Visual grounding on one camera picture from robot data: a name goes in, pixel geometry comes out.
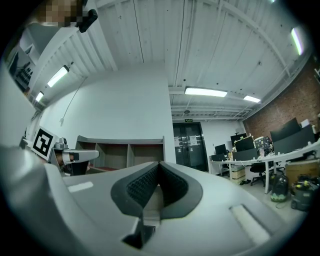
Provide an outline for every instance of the red brick wall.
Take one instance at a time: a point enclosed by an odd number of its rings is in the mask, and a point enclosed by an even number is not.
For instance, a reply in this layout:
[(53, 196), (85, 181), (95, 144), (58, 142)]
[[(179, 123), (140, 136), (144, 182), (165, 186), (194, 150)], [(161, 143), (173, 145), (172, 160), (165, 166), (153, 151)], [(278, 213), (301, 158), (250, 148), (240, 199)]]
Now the red brick wall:
[(311, 57), (295, 80), (273, 101), (259, 112), (243, 121), (246, 132), (254, 138), (270, 136), (270, 131), (280, 128), (296, 118), (298, 123), (309, 119), (320, 128), (320, 84), (314, 75), (316, 64)]

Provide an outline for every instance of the poster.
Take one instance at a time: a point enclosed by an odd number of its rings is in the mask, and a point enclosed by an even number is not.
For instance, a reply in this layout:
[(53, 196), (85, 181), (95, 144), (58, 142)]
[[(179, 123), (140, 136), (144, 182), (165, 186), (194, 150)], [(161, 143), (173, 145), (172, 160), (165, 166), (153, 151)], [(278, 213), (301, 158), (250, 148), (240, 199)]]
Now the poster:
[(179, 145), (179, 137), (174, 137), (174, 147), (180, 147), (180, 145)]
[(190, 137), (190, 146), (196, 146), (197, 143), (197, 136), (189, 136)]

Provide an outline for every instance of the computer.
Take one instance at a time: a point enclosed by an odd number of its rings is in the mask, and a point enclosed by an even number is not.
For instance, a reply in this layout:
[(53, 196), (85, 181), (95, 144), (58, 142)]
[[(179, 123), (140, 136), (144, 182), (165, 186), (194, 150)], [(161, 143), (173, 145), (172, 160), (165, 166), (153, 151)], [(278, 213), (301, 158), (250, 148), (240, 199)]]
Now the computer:
[(296, 118), (286, 122), (281, 128), (270, 131), (272, 142), (275, 143), (301, 131)]
[(223, 155), (226, 155), (227, 154), (227, 149), (226, 149), (226, 145), (225, 144), (222, 144), (222, 145), (219, 145), (219, 146), (215, 146), (215, 154), (216, 155), (220, 155), (220, 154), (223, 154)]
[(251, 150), (255, 148), (254, 140), (252, 139), (252, 137), (241, 139), (237, 141), (234, 145), (237, 152)]
[(239, 141), (241, 139), (241, 137), (247, 137), (247, 134), (246, 133), (242, 133), (242, 134), (237, 134), (237, 135), (234, 135), (234, 136), (231, 136), (231, 142), (232, 142), (232, 147), (235, 146), (235, 141)]

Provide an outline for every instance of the white ceiling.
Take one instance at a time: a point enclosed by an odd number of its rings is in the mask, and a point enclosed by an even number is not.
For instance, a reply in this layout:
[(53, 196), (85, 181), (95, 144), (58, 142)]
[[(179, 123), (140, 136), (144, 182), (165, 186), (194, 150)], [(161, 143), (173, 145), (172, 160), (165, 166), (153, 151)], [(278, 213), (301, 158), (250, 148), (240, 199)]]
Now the white ceiling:
[[(44, 102), (81, 76), (164, 61), (173, 120), (241, 120), (287, 86), (306, 55), (298, 55), (290, 34), (298, 23), (277, 1), (89, 0), (87, 7), (98, 12), (88, 31), (60, 29), (39, 59), (30, 81), (34, 96), (74, 62), (73, 73), (46, 90)], [(184, 95), (185, 86), (228, 95)]]

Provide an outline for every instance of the office desk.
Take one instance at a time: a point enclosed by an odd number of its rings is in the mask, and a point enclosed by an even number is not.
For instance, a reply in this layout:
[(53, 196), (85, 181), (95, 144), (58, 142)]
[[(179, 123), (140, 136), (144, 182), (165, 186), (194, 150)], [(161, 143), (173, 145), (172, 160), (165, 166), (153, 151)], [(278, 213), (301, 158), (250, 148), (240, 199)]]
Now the office desk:
[(278, 154), (278, 155), (267, 155), (264, 157), (261, 157), (259, 159), (252, 159), (252, 160), (246, 160), (246, 161), (212, 161), (214, 164), (228, 164), (229, 166), (229, 174), (230, 174), (230, 180), (232, 180), (232, 165), (243, 165), (243, 166), (251, 166), (252, 164), (256, 163), (265, 163), (265, 189), (264, 193), (268, 193), (269, 189), (269, 162), (273, 162), (273, 173), (276, 174), (277, 172), (277, 162), (282, 161), (288, 161), (295, 158), (302, 157), (305, 153), (311, 152), (311, 151), (320, 151), (320, 139), (318, 139), (315, 143), (310, 143), (308, 146), (305, 146), (299, 150), (295, 150), (286, 154)]

